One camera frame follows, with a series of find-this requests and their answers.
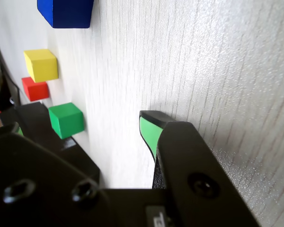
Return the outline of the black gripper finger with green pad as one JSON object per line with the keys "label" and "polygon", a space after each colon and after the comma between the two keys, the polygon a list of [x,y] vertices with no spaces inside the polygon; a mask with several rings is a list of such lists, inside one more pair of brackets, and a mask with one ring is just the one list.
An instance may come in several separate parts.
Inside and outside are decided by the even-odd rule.
{"label": "black gripper finger with green pad", "polygon": [[155,162],[152,186],[165,189],[181,227],[256,227],[258,222],[197,129],[142,110],[140,135]]}

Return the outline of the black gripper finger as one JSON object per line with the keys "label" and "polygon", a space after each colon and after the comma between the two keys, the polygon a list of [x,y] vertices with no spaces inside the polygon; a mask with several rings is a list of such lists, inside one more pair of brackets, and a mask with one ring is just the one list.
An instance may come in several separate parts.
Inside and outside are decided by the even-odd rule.
{"label": "black gripper finger", "polygon": [[0,227],[114,227],[97,184],[52,152],[0,127]]}

